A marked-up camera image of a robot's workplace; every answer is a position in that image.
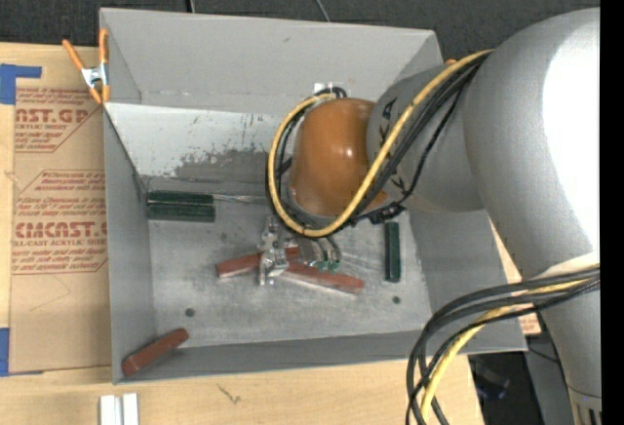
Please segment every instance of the orange clip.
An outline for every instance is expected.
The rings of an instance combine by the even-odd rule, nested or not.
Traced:
[[[108,85],[108,30],[102,28],[99,31],[99,66],[95,68],[86,68],[78,53],[71,43],[63,39],[62,46],[69,53],[72,62],[78,68],[89,86],[89,93],[97,104],[108,102],[110,100],[110,86]],[[96,82],[101,82],[101,94],[96,89]]]

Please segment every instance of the cable bundle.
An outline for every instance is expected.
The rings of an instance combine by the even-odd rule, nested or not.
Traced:
[[[426,425],[430,407],[434,409],[442,425],[448,424],[434,397],[435,391],[454,356],[483,327],[554,307],[599,287],[600,264],[597,264],[569,274],[469,293],[444,306],[425,325],[409,355],[407,371],[409,405],[406,424],[410,424],[410,413],[413,413],[419,425]],[[533,305],[521,307],[528,303]],[[427,341],[437,331],[454,321],[474,317],[480,313],[485,314],[449,337],[440,346],[433,359],[427,363]],[[414,385],[416,364],[419,366],[421,376]],[[424,393],[419,406],[416,397],[421,391]]]
[[[282,202],[280,177],[288,168],[288,162],[286,164],[283,163],[284,150],[286,140],[288,140],[294,126],[311,107],[315,106],[320,101],[336,99],[339,97],[339,94],[335,94],[330,90],[325,90],[302,101],[284,118],[278,127],[269,150],[267,181],[271,203],[276,214],[292,231],[306,238],[323,238],[339,231],[346,224],[355,224],[360,218],[370,217],[371,215],[369,214],[362,215],[362,212],[394,173],[413,141],[422,132],[427,122],[440,107],[450,97],[458,95],[461,92],[463,86],[474,75],[490,52],[491,51],[481,51],[449,65],[415,95],[385,138],[362,184],[355,192],[351,202],[344,209],[344,212],[342,212],[334,222],[320,229],[312,228],[309,224],[298,222],[287,211],[286,206]],[[406,123],[414,115],[416,115],[415,121],[410,126],[408,133],[399,139],[400,134],[405,130]],[[449,119],[449,116],[450,115],[447,115],[443,120],[443,125],[437,129],[434,133],[434,137],[426,147],[423,159],[414,175],[409,191],[401,199],[401,203],[407,198],[410,192],[413,191],[420,176],[422,166],[424,165],[424,159],[431,150],[433,143],[435,143],[440,135],[442,127]],[[396,147],[396,149],[394,153],[390,154],[393,147]],[[400,203],[393,202],[379,212],[388,211],[389,216],[392,216],[393,211],[398,207],[400,207]]]

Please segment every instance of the blue tape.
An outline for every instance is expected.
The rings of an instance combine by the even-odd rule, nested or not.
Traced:
[[[41,78],[41,66],[0,64],[0,104],[16,103],[18,78]]]
[[[9,375],[9,329],[0,328],[0,376]]]

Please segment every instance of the yellow cable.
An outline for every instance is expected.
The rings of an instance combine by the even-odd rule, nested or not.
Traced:
[[[580,285],[582,283],[587,283],[589,281],[591,280],[578,280],[578,281],[573,281],[573,282],[568,282],[568,283],[559,283],[557,285],[549,285],[547,287],[541,287],[538,289],[529,290],[526,293],[529,293],[529,294],[547,293],[550,291],[564,290],[570,287]],[[479,319],[477,320],[477,323],[480,323],[481,321],[487,321],[489,319],[496,318],[497,316],[506,314],[507,312],[511,311],[515,307],[516,306],[513,306],[513,305],[505,305],[502,307],[491,309],[487,311],[485,314],[483,314],[482,316],[480,316]],[[422,401],[420,404],[420,412],[422,413],[422,417],[425,420],[427,420],[427,418],[429,417],[429,409],[431,407],[431,402],[433,401],[433,397],[436,393],[436,389],[438,388],[438,385],[440,384],[440,381],[442,380],[442,377],[444,376],[453,358],[463,348],[463,346],[466,345],[466,343],[468,343],[468,341],[477,332],[479,332],[484,326],[485,325],[474,327],[472,329],[467,330],[463,334],[461,334],[454,342],[451,343],[451,345],[448,347],[445,354],[438,361],[438,364],[436,365],[431,375],[431,379],[429,380],[429,385],[427,385],[427,388],[425,389],[425,393],[422,396]]]
[[[466,58],[463,58],[449,65],[415,96],[415,98],[411,101],[408,107],[406,107],[401,117],[399,117],[399,120],[397,120],[397,123],[392,128],[392,131],[390,131],[390,134],[388,135],[385,142],[381,146],[381,149],[379,150],[379,153],[377,154],[376,158],[370,165],[369,171],[364,177],[362,184],[360,184],[358,191],[355,193],[349,205],[347,205],[347,207],[344,209],[344,212],[342,212],[334,222],[332,222],[331,224],[327,225],[326,227],[322,229],[306,229],[304,226],[302,226],[301,224],[296,222],[294,219],[292,219],[288,215],[284,207],[282,206],[282,202],[280,201],[280,195],[277,192],[277,185],[275,183],[274,163],[275,163],[275,156],[276,156],[278,146],[279,146],[279,141],[280,141],[280,138],[282,137],[282,133],[284,132],[285,128],[288,126],[290,120],[297,113],[299,113],[301,110],[303,110],[305,107],[309,106],[310,104],[317,102],[318,100],[320,100],[321,97],[311,97],[305,100],[304,102],[300,103],[293,111],[291,111],[287,115],[287,117],[284,119],[284,121],[278,128],[277,133],[275,134],[275,137],[273,138],[271,149],[269,151],[269,160],[268,160],[269,194],[271,196],[271,201],[273,202],[273,206],[275,207],[275,211],[277,212],[278,216],[284,221],[284,223],[287,226],[290,227],[292,231],[300,235],[307,236],[309,238],[322,238],[324,236],[329,235],[336,229],[338,229],[342,224],[344,224],[347,221],[347,219],[353,214],[353,211],[356,209],[356,207],[364,199],[367,191],[371,187],[371,184],[374,178],[377,176],[377,173],[379,172],[381,165],[383,164],[383,162],[386,159],[386,156],[390,152],[392,145],[397,140],[397,137],[399,136],[399,133],[401,132],[405,123],[410,119],[410,116],[413,113],[413,110],[424,99],[426,99],[427,96],[429,96],[432,91],[434,91],[440,84],[442,84],[445,80],[447,80],[450,75],[460,70],[464,66],[470,64],[475,59],[489,52],[490,51],[481,51],[479,53],[475,53],[473,55],[470,55]]]

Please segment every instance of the wooden table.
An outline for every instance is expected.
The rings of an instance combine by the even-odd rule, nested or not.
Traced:
[[[58,68],[62,53],[60,46],[0,43],[0,62]],[[55,73],[77,73],[64,62]],[[0,105],[0,328],[8,321],[14,116],[13,106]],[[141,425],[403,423],[405,372],[406,362],[398,361],[113,386],[110,367],[54,370],[0,378],[0,422],[97,424],[99,396],[137,392]],[[438,399],[451,423],[484,423],[466,357],[452,363]]]

